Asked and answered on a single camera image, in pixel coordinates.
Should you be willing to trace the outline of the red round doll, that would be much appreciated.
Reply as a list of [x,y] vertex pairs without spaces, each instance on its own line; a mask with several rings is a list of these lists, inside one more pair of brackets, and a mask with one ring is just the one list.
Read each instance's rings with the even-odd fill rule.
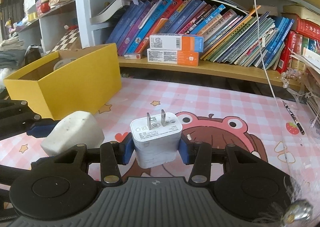
[[40,5],[41,13],[47,13],[50,11],[49,1],[42,2]]

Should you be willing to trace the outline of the stack of papers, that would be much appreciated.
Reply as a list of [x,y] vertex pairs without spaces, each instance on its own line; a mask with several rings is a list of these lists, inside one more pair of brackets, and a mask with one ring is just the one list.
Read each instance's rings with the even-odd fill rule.
[[299,61],[305,65],[306,71],[300,76],[301,87],[304,93],[299,93],[299,97],[306,98],[306,104],[312,111],[315,118],[311,127],[319,126],[319,54],[303,48],[302,54],[291,51],[290,56],[294,61]]

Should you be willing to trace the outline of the lower orange white box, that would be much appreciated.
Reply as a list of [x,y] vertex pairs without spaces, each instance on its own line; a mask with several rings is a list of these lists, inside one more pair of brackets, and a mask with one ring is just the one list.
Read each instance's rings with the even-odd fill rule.
[[198,66],[199,54],[191,51],[151,50],[147,49],[147,59],[150,63]]

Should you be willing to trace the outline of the folded grey blanket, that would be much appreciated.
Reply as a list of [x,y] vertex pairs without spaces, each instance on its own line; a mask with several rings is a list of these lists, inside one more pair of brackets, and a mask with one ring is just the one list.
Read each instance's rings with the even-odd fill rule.
[[0,65],[2,68],[19,68],[24,61],[26,49],[24,41],[19,37],[12,37],[1,42]]

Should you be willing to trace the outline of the red thick dictionary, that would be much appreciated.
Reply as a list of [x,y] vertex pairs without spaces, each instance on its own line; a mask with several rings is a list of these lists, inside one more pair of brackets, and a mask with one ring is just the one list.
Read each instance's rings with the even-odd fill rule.
[[291,27],[293,31],[311,39],[320,40],[319,25],[308,20],[301,19],[299,16],[294,16],[292,19],[294,20],[294,23]]

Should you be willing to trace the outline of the clear tape roll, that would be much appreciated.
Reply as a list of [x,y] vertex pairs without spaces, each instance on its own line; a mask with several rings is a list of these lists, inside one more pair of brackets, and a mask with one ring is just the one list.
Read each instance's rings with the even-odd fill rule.
[[62,60],[58,61],[58,62],[54,65],[53,71],[56,71],[56,70],[58,70],[59,68],[65,66],[65,65],[67,65],[67,64],[69,64],[69,63],[71,63],[71,62],[73,62],[73,61],[75,61],[75,60],[76,60],[76,58],[66,58],[66,59],[62,59]]

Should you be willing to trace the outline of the upper orange white box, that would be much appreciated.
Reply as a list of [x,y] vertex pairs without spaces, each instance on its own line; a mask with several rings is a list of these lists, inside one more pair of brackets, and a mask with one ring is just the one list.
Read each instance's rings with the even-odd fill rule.
[[203,52],[204,37],[190,34],[153,34],[150,49]]

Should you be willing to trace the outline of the brown white chessboard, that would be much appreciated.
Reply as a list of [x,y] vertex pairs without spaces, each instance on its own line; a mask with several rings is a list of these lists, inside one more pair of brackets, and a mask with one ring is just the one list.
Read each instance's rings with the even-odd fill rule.
[[52,52],[60,50],[71,50],[73,45],[76,44],[79,41],[79,39],[80,33],[78,28],[67,31],[67,33],[52,49]]

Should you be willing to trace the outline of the black pen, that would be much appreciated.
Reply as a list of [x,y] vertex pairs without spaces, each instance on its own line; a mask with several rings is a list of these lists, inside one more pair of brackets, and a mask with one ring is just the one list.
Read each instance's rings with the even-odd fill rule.
[[302,127],[301,123],[299,122],[299,120],[297,119],[297,117],[295,116],[295,114],[293,113],[293,111],[290,109],[290,107],[288,106],[287,103],[283,102],[284,107],[287,109],[288,113],[290,114],[291,118],[293,119],[293,121],[295,122],[296,126],[298,127],[298,129],[300,130],[300,133],[302,135],[305,134],[304,128]]

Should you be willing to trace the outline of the white USB charger plug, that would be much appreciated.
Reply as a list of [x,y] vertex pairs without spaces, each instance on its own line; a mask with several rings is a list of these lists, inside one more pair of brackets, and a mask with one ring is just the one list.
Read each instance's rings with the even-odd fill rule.
[[141,168],[156,167],[176,159],[182,124],[176,114],[161,110],[130,124],[136,160]]

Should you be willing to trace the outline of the white cheese-shaped eraser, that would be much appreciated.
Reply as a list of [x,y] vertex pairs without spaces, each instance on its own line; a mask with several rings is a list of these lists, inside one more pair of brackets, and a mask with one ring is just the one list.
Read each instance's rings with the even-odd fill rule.
[[85,111],[76,111],[56,124],[52,132],[41,142],[44,152],[57,155],[77,144],[97,148],[104,141],[104,133],[95,117]]

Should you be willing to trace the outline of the orange white box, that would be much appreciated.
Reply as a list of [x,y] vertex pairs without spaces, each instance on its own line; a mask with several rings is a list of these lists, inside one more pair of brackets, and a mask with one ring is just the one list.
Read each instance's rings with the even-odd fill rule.
[[199,54],[191,51],[151,50],[147,49],[147,59],[150,63],[198,66]]
[[190,34],[153,34],[150,49],[203,52],[204,37]]

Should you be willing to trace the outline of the yellow cardboard box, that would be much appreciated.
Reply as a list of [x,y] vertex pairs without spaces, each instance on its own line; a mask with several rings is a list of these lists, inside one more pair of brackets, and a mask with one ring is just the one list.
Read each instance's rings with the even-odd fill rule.
[[[66,58],[75,61],[53,71]],[[75,111],[97,113],[120,89],[116,44],[55,51],[7,76],[12,100],[25,100],[43,118],[61,120]]]

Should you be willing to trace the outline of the pink checkered desk mat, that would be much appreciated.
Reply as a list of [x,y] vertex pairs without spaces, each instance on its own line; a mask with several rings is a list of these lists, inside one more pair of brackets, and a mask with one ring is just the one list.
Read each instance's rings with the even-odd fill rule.
[[[122,141],[133,120],[161,110],[176,114],[183,133],[213,147],[241,144],[256,156],[290,174],[297,193],[319,211],[319,126],[304,104],[211,87],[141,79],[122,79],[122,87],[95,118],[105,141]],[[293,111],[302,135],[283,102]]]

